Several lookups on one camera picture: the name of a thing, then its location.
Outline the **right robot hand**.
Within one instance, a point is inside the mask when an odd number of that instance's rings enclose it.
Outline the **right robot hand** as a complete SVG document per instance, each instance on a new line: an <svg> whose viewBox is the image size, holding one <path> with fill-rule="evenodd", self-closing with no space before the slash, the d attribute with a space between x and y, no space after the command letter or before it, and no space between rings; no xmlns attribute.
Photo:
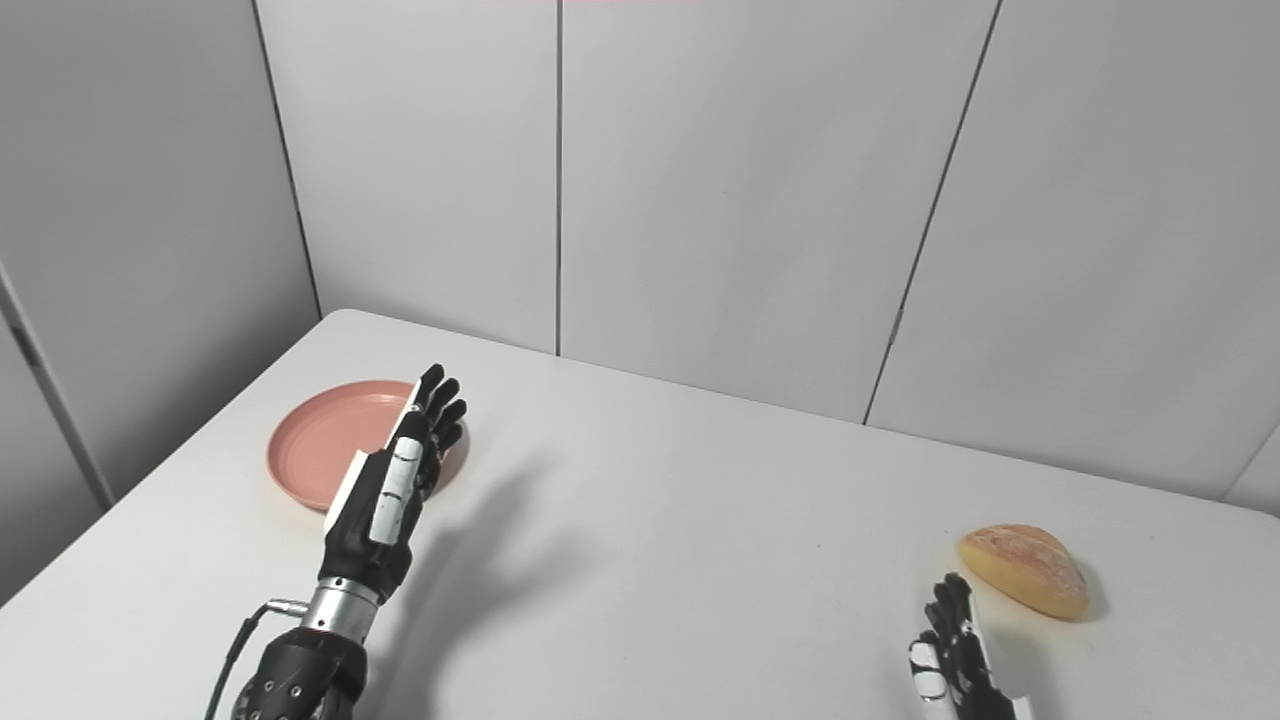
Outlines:
<svg viewBox="0 0 1280 720"><path fill-rule="evenodd" d="M1010 697L995 683L969 583L950 571L924 606L931 628L908 650L924 719L1033 719L1027 697Z"/></svg>

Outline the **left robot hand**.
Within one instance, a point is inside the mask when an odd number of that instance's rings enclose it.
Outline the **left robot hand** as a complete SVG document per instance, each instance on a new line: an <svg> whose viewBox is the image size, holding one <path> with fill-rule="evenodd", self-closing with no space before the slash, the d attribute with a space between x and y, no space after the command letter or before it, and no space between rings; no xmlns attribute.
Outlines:
<svg viewBox="0 0 1280 720"><path fill-rule="evenodd" d="M355 464L326 520L319 580L361 585L385 603L413 560L410 539L448 452L463 434L460 382L434 364L419 378L387 445Z"/></svg>

